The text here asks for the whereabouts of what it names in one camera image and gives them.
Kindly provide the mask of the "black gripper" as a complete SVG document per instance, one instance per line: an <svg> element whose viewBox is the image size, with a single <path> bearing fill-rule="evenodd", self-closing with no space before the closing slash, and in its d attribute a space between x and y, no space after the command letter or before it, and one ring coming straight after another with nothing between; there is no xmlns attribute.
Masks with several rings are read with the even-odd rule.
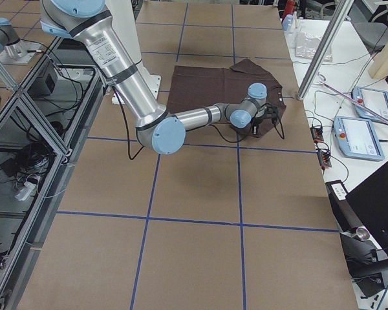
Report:
<svg viewBox="0 0 388 310"><path fill-rule="evenodd" d="M275 105L266 103L262 109L257 112L252 121L252 132L253 134L259 133L259 125L265 120L269 119L273 125L276 125L278 120L278 108Z"/></svg>

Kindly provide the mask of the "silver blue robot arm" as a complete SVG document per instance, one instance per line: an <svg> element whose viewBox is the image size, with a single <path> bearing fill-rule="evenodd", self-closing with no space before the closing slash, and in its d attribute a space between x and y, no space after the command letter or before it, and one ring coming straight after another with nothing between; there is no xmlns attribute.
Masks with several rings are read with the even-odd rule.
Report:
<svg viewBox="0 0 388 310"><path fill-rule="evenodd" d="M277 113L266 101L266 86L254 83L239 104L216 103L171 114L157 102L117 36L114 16L105 1L41 1L40 8L43 31L84 44L118 102L133 113L139 143L159 154L178 151L188 131L223 122L243 129Z"/></svg>

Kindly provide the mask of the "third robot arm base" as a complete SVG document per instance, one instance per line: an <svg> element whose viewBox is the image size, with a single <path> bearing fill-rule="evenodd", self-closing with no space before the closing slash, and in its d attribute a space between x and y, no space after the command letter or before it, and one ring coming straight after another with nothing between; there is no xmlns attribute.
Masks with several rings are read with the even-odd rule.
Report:
<svg viewBox="0 0 388 310"><path fill-rule="evenodd" d="M5 65L27 65L41 52L41 43L23 41L11 22L0 17L0 62Z"/></svg>

